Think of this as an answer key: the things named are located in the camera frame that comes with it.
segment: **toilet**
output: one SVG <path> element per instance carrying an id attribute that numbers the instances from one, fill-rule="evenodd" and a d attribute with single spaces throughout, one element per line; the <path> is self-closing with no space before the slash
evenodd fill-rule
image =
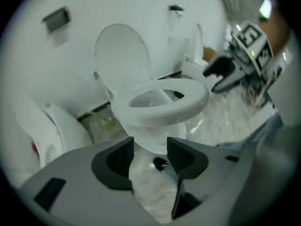
<path id="1" fill-rule="evenodd" d="M 95 60 L 114 116 L 126 133 L 150 152 L 167 154 L 167 137 L 185 139 L 184 121 L 201 113 L 208 103 L 208 90 L 197 81 L 153 80 L 147 47 L 125 24 L 112 24 L 101 32 Z M 184 97 L 173 102 L 164 89 Z"/>
<path id="2" fill-rule="evenodd" d="M 40 168 L 65 152 L 92 145 L 84 127 L 52 103 L 39 107 L 28 94 L 16 89 L 12 94 L 11 110 L 16 122 L 35 143 Z"/>
<path id="3" fill-rule="evenodd" d="M 214 75 L 209 77 L 203 75 L 203 71 L 207 67 L 208 62 L 203 59 L 203 31 L 200 24 L 196 24 L 193 27 L 191 38 L 185 40 L 185 48 L 186 51 L 183 55 L 181 75 L 185 78 L 191 78 L 201 82 L 209 90 L 209 93 L 212 94 L 212 87 L 222 78 L 216 78 Z"/>

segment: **white toilet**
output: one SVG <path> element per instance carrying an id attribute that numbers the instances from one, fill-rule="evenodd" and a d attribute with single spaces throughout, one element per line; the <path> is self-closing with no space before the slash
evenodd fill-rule
<path id="1" fill-rule="evenodd" d="M 11 110 L 19 126 L 33 139 L 40 168 L 65 152 L 92 145 L 84 127 L 54 104 L 44 103 L 40 108 L 29 95 L 15 90 Z"/>
<path id="2" fill-rule="evenodd" d="M 203 71 L 208 65 L 208 62 L 203 59 L 204 43 L 203 31 L 200 24 L 196 24 L 192 31 L 190 39 L 185 41 L 186 51 L 183 55 L 182 75 L 193 80 L 201 82 L 211 92 L 212 87 L 221 79 L 214 75 L 209 77 L 203 76 Z"/>
<path id="3" fill-rule="evenodd" d="M 167 154 L 167 137 L 186 138 L 183 122 L 208 103 L 208 90 L 197 81 L 153 80 L 146 45 L 127 25 L 113 24 L 101 32 L 95 58 L 114 115 L 137 144 L 153 153 Z M 163 89 L 184 97 L 173 102 Z"/>

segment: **floor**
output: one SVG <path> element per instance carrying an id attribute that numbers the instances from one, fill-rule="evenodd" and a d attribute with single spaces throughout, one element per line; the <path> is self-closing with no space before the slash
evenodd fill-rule
<path id="1" fill-rule="evenodd" d="M 254 123 L 250 119 L 256 111 L 243 102 L 241 92 L 241 88 L 236 87 L 226 94 L 211 95 L 205 110 L 185 122 L 187 139 L 215 146 L 241 140 L 253 132 Z M 178 99 L 171 91 L 166 93 L 174 101 Z M 81 123 L 94 143 L 128 136 L 109 108 L 91 114 Z M 168 174 L 154 168 L 152 160 L 157 156 L 135 144 L 129 178 L 135 198 L 158 222 L 165 224 L 171 222 L 177 184 Z"/>

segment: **toilet bowl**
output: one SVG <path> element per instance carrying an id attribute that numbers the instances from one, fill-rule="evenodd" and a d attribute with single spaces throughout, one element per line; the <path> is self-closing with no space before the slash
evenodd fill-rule
<path id="1" fill-rule="evenodd" d="M 124 24 L 106 27 L 96 40 L 97 72 L 111 109 L 137 144 L 157 154 L 167 154 L 166 138 L 186 138 L 184 121 L 199 114 L 208 91 L 186 79 L 153 80 L 148 50 L 141 36 Z M 164 92 L 179 91 L 173 102 Z"/>
<path id="2" fill-rule="evenodd" d="M 182 61 L 182 75 L 201 82 L 211 94 L 212 87 L 221 80 L 221 77 L 216 78 L 214 75 L 205 77 L 203 75 L 208 62 L 203 59 L 203 31 L 200 24 L 194 26 L 191 38 L 185 40 L 185 47 L 186 51 Z"/>
<path id="3" fill-rule="evenodd" d="M 44 103 L 39 107 L 25 92 L 15 90 L 11 110 L 19 126 L 33 139 L 40 168 L 65 152 L 92 145 L 84 127 L 54 104 Z"/>

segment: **white wall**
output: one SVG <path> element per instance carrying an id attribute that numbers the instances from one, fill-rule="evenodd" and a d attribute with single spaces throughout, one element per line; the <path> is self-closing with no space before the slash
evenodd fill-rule
<path id="1" fill-rule="evenodd" d="M 9 161 L 27 165 L 35 159 L 28 152 L 30 138 L 12 121 L 6 103 L 11 88 L 22 87 L 36 102 L 51 101 L 76 117 L 107 102 L 93 77 L 94 45 L 99 33 L 112 23 L 128 24 L 141 34 L 154 78 L 177 71 L 181 43 L 174 40 L 170 44 L 167 39 L 167 6 L 175 3 L 186 10 L 175 25 L 177 36 L 189 36 L 198 22 L 205 45 L 222 48 L 226 16 L 221 0 L 25 0 L 8 25 L 0 50 L 1 146 L 6 154 L 15 154 Z M 72 21 L 57 34 L 65 39 L 60 44 L 47 34 L 41 20 L 62 6 L 68 7 Z"/>

